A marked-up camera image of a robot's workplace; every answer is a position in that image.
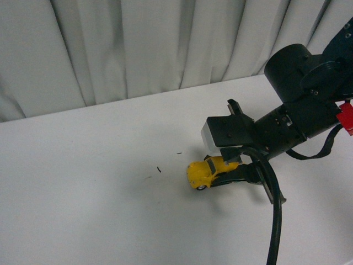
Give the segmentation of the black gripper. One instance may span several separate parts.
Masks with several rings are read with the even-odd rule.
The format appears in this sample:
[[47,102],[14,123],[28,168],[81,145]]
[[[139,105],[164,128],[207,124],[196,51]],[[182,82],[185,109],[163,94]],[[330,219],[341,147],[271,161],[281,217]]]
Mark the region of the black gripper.
[[[217,147],[252,147],[266,158],[271,158],[271,147],[268,144],[265,131],[252,118],[243,114],[239,103],[234,99],[227,101],[231,113],[229,116],[211,116],[206,119],[213,140]],[[271,204],[274,197],[265,180],[265,170],[258,163],[240,165],[226,173],[220,173],[212,181],[212,187],[222,186],[235,182],[248,182],[263,186]]]

